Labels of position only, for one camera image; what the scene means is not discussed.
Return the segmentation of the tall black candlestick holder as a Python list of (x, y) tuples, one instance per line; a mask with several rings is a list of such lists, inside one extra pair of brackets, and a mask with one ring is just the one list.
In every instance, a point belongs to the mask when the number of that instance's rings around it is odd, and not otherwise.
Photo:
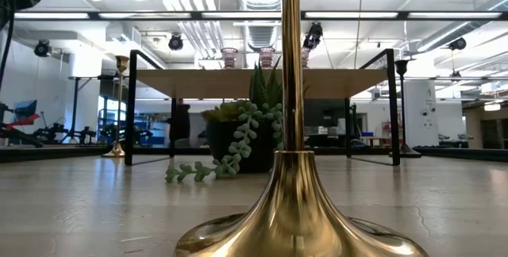
[[(406, 142), (406, 104), (404, 94), (404, 76), (407, 72), (407, 65), (409, 61), (406, 59), (396, 60), (393, 66), (390, 67), (392, 74), (388, 75), (389, 86), (389, 103), (390, 113), (394, 115), (391, 117), (391, 138), (392, 138), (392, 153), (391, 157), (394, 158), (396, 151), (394, 146), (398, 146), (397, 157), (399, 158), (421, 158), (421, 153), (415, 151)], [(401, 121), (398, 121), (397, 98), (396, 98), (396, 79), (395, 73), (398, 74), (400, 82), (400, 101), (401, 101)]]

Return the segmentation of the black aluminium rig frame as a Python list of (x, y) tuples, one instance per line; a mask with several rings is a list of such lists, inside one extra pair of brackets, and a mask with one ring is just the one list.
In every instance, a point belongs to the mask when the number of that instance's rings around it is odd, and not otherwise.
[[(281, 21), (281, 30), (285, 30), (286, 24), (292, 24), (289, 21), (508, 21), (508, 11), (300, 11), (299, 15), (294, 15), (287, 19), (282, 11), (125, 11), (125, 12), (16, 12), (12, 13), (6, 19), (0, 19), (0, 23), (10, 24), (21, 21), (177, 21), (177, 22), (199, 22), (199, 21)], [(133, 118), (134, 118), (134, 96), (133, 89), (137, 79), (137, 57), (143, 59), (154, 67), (162, 67), (151, 57), (147, 56), (140, 49), (134, 48), (129, 51), (129, 58), (133, 60), (130, 67), (133, 70), (131, 85), (129, 87), (128, 109), (127, 109), (127, 144), (125, 147), (125, 165), (133, 164)], [(381, 72), (387, 76), (381, 80), (388, 80), (389, 84), (389, 103), (391, 114), (391, 127), (397, 128), (397, 102), (395, 89), (395, 64), (394, 49), (387, 48), (381, 51), (376, 57), (365, 63), (356, 71), (352, 69), (342, 69), (342, 71), (353, 72), (358, 75), (360, 71), (367, 69), (368, 66), (386, 56), (387, 70)]]

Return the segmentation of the wide-base brass candlestick holder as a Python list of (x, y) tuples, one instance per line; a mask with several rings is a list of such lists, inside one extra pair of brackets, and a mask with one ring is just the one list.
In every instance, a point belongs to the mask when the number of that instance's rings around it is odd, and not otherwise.
[(299, 0), (282, 0), (283, 150), (263, 194), (245, 214), (185, 233), (174, 257), (429, 257), (410, 238), (349, 219), (327, 196), (304, 148)]

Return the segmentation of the potted green succulent plant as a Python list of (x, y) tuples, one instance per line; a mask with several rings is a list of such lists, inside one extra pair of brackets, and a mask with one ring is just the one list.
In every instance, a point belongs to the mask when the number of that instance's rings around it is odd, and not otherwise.
[(223, 102), (202, 112), (206, 138), (212, 151), (212, 165), (201, 161), (192, 165), (169, 166), (165, 182), (182, 182), (192, 177), (201, 182), (211, 174), (228, 178), (241, 172), (256, 173), (271, 168), (275, 152), (304, 149), (304, 77), (288, 82), (277, 75), (278, 64), (264, 72), (259, 64), (249, 76), (248, 97)]

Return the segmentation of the blue storage rack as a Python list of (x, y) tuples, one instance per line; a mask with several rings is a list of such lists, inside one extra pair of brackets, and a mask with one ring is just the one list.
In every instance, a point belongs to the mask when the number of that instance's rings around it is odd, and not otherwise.
[(134, 142), (143, 148), (161, 148), (165, 144), (165, 116), (160, 113), (136, 113)]

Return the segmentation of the slim tall brass candlestick holder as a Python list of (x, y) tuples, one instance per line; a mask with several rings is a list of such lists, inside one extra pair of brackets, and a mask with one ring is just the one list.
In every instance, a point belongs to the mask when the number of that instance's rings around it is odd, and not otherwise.
[(120, 142), (120, 129), (121, 129), (121, 101), (123, 96), (123, 81), (124, 81), (124, 72), (128, 68), (129, 58), (127, 56), (115, 56), (117, 61), (117, 72), (118, 72), (118, 97), (117, 97), (117, 125), (115, 138), (116, 140), (113, 143), (112, 149), (106, 154), (102, 155), (102, 158), (123, 158), (125, 156), (125, 152), (121, 147)]

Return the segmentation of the black ceiling spotlight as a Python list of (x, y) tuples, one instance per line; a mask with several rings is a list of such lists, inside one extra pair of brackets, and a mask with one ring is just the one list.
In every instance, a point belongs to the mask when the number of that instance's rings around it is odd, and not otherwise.
[(315, 49), (321, 43), (323, 29), (320, 22), (313, 22), (309, 28), (308, 33), (305, 35), (303, 47), (309, 50)]
[(466, 48), (466, 46), (467, 46), (467, 41), (463, 37), (460, 37), (460, 38), (454, 40), (453, 42), (451, 42), (448, 45), (448, 48), (452, 51), (455, 51), (455, 50), (463, 50)]
[(181, 50), (183, 48), (182, 35), (180, 33), (172, 33), (167, 45), (172, 51)]
[(49, 57), (51, 55), (51, 47), (49, 40), (39, 40), (33, 52), (38, 57)]

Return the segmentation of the wooden shelf riser black legs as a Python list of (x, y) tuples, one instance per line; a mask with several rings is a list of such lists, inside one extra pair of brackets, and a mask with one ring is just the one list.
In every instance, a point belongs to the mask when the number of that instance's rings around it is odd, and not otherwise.
[[(249, 69), (196, 70), (155, 69), (138, 70), (137, 58), (147, 56), (132, 50), (129, 58), (129, 90), (126, 114), (125, 165), (133, 163), (133, 126), (136, 102), (136, 82), (140, 81), (171, 98), (175, 104), (180, 98), (246, 98)], [(349, 100), (353, 95), (387, 80), (389, 86), (389, 113), (391, 122), (392, 164), (400, 164), (398, 134), (398, 104), (395, 78), (394, 50), (387, 48), (358, 69), (302, 69), (302, 77), (309, 87), (308, 98), (338, 98)]]

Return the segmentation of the grey ceiling air vent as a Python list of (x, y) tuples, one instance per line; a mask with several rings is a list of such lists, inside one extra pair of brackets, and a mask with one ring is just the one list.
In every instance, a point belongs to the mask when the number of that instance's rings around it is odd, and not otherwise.
[(278, 35), (275, 26), (251, 25), (245, 28), (247, 45), (255, 52), (261, 48), (272, 47)]

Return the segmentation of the white room pillar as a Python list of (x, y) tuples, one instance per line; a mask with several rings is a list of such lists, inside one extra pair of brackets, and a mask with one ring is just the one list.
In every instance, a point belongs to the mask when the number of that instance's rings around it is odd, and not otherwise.
[(406, 143), (437, 146), (438, 123), (434, 81), (409, 80), (404, 85)]

